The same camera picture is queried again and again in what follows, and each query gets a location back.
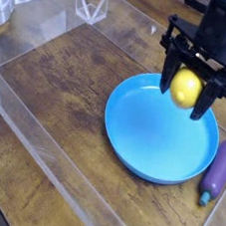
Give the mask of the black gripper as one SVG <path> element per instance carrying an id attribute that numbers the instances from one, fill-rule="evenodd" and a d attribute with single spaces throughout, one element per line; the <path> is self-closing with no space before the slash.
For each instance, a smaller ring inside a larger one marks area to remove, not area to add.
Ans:
<path id="1" fill-rule="evenodd" d="M 168 22 L 169 27 L 159 42 L 166 50 L 159 86 L 162 93 L 167 92 L 181 65 L 186 65 L 204 79 L 207 85 L 190 116 L 191 119 L 199 120 L 217 98 L 226 98 L 226 48 L 216 54 L 208 52 L 194 40 L 198 29 L 196 25 L 176 14 L 171 15 Z"/>

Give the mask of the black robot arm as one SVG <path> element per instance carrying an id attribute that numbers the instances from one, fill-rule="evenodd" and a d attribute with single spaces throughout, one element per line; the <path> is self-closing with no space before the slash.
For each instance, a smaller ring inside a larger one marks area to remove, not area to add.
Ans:
<path id="1" fill-rule="evenodd" d="M 210 0 L 198 25 L 176 14 L 168 22 L 159 42 L 166 50 L 159 86 L 167 91 L 180 66 L 196 73 L 206 83 L 191 112 L 198 120 L 216 99 L 226 99 L 226 0 Z"/>

